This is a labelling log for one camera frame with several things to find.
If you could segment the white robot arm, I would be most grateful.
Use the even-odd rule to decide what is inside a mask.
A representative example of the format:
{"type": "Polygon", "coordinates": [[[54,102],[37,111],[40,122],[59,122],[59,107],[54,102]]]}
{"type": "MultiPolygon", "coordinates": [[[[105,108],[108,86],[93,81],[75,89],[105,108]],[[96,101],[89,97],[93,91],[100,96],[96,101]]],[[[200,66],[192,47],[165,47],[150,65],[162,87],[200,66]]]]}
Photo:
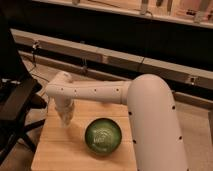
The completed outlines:
{"type": "Polygon", "coordinates": [[[131,81],[78,82],[64,71],[47,84],[62,121],[68,123],[75,99],[123,104],[128,108],[137,169],[189,171],[174,97],[168,84],[153,74],[131,81]]]}

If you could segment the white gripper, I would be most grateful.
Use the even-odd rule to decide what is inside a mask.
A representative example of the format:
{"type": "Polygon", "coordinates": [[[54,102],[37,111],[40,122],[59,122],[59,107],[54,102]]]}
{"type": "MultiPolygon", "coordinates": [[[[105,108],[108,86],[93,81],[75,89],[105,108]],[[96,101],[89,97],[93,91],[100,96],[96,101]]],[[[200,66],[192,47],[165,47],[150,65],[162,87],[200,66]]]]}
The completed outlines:
{"type": "Polygon", "coordinates": [[[56,98],[55,109],[61,119],[62,126],[67,127],[73,118],[74,101],[69,98],[56,98]]]}

